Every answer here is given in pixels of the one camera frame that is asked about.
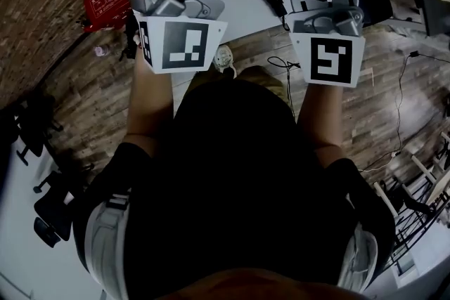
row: floor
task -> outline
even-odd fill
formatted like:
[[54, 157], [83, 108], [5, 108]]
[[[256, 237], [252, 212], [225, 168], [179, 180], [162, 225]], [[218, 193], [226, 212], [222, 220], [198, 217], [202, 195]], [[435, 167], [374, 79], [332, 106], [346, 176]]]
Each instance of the floor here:
[[[369, 27], [364, 36], [366, 50], [359, 84], [355, 89], [345, 89], [343, 148], [359, 169], [371, 170], [386, 165], [390, 153], [400, 149], [396, 101], [400, 102], [399, 75], [405, 57], [415, 50], [441, 59], [450, 60], [450, 56], [386, 27]], [[55, 118], [64, 126], [63, 132], [52, 133], [50, 142], [58, 152], [72, 149], [74, 157], [86, 165], [94, 164], [91, 178], [108, 163], [125, 132], [133, 60], [96, 58], [93, 52], [94, 46], [107, 44], [113, 37], [107, 32], [92, 34], [44, 84], [45, 92], [56, 98]], [[238, 71], [261, 65], [284, 84], [286, 71], [268, 64], [267, 58], [278, 56], [297, 62], [289, 34], [282, 27], [232, 41], [229, 46]], [[173, 76], [175, 109], [192, 76]], [[307, 85], [299, 69], [291, 71], [290, 78], [298, 115]], [[399, 132], [403, 151], [388, 166], [363, 172], [369, 183], [392, 175], [404, 181], [417, 176], [419, 171], [410, 160], [410, 152], [424, 164], [430, 163], [439, 145], [439, 132], [450, 128], [450, 121], [442, 114], [442, 100], [450, 92], [450, 64], [422, 56], [409, 59], [402, 88]]]

